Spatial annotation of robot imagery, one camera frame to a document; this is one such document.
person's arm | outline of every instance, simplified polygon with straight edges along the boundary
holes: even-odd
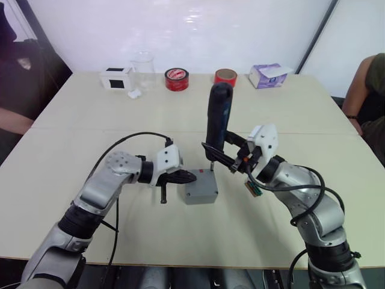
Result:
[[[15,134],[24,134],[34,123],[21,114],[0,107],[0,128]]]
[[[357,69],[356,75],[354,75],[342,106],[342,111],[347,116],[357,116],[364,100],[368,97],[369,91],[365,86],[365,78],[374,57],[375,55],[365,58]],[[356,119],[349,120],[357,132],[362,135],[361,126],[358,121]]]

clear plastic cup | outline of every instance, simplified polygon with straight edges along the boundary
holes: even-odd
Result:
[[[135,69],[135,82],[140,90],[148,90],[155,86],[154,56],[149,51],[139,51],[131,60]]]

person's hand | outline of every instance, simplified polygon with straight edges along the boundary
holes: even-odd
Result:
[[[362,135],[362,129],[357,119],[349,119],[351,124],[355,127],[359,135]]]

white wall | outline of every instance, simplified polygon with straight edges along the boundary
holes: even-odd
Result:
[[[340,0],[301,73],[344,98],[360,62],[385,52],[384,21],[384,0]]]
[[[330,0],[29,0],[72,70],[127,66],[148,49],[164,72],[296,68]]]
[[[25,39],[36,39],[30,25],[26,21],[20,7],[16,4],[15,0],[3,0],[4,14],[11,25],[13,31],[16,33],[17,38],[15,41],[23,41]]]

person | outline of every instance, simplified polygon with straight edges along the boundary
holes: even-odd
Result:
[[[385,53],[361,62],[342,111],[385,167]]]
[[[44,42],[16,38],[0,2],[0,165],[72,74]]]

